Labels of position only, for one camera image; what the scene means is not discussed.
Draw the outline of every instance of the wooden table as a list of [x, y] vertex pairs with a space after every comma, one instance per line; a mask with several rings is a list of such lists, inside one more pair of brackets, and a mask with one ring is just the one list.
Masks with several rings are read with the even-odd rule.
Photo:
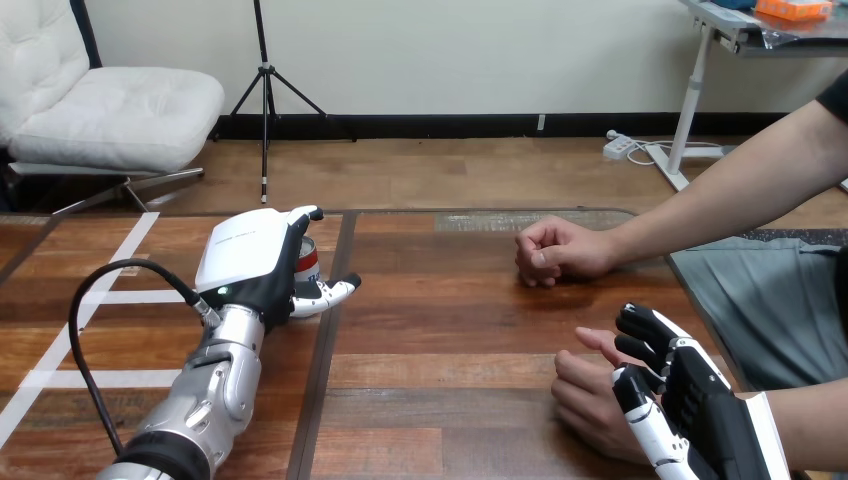
[[[592, 228], [630, 217], [557, 214]], [[598, 456], [557, 423], [553, 354], [603, 363], [573, 330], [614, 328], [628, 301], [717, 350], [662, 260], [591, 283], [521, 287], [512, 237], [541, 215], [343, 212], [313, 223], [322, 274], [358, 272], [362, 288], [342, 308], [267, 337], [253, 422], [217, 478], [652, 478]], [[0, 478], [88, 479], [112, 461], [62, 332], [70, 298], [116, 252], [191, 282], [224, 218], [73, 217], [20, 242], [0, 266]], [[0, 239], [9, 232], [0, 223]], [[125, 442], [200, 334], [191, 310], [163, 303], [165, 288], [149, 272], [123, 272], [81, 337], [92, 370], [111, 371], [101, 387]]]

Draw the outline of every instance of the orange box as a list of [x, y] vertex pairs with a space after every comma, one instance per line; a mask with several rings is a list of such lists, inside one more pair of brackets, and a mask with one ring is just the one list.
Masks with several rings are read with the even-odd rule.
[[814, 20], [830, 16], [833, 3], [828, 0], [758, 0], [757, 12], [786, 20]]

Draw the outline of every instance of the white wall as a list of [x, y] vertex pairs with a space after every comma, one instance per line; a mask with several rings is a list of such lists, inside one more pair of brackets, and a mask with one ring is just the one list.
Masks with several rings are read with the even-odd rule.
[[[256, 73], [250, 0], [86, 3], [106, 66], [207, 72], [224, 85], [225, 111]], [[699, 38], [674, 0], [262, 5], [271, 62], [336, 114], [679, 111]], [[846, 67], [836, 59], [741, 60], [716, 47], [701, 110], [790, 111]], [[311, 113], [277, 86], [283, 113]], [[243, 112], [261, 112], [259, 95]]]

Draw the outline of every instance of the gray fabric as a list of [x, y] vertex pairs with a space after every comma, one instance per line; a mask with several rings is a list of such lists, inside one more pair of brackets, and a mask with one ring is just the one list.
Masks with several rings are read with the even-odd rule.
[[793, 388], [848, 377], [834, 291], [838, 247], [728, 238], [672, 254], [749, 385]]

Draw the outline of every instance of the robotic hand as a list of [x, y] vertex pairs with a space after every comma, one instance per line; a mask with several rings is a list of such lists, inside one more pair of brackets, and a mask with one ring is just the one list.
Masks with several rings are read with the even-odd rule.
[[263, 337], [290, 316], [326, 310], [359, 276], [295, 282], [315, 206], [247, 212], [215, 227], [195, 279], [203, 336], [171, 392], [97, 480], [210, 480], [253, 415]]
[[764, 393], [736, 398], [701, 345], [654, 310], [627, 304], [616, 326], [616, 348], [649, 368], [622, 364], [613, 391], [660, 478], [790, 478]]

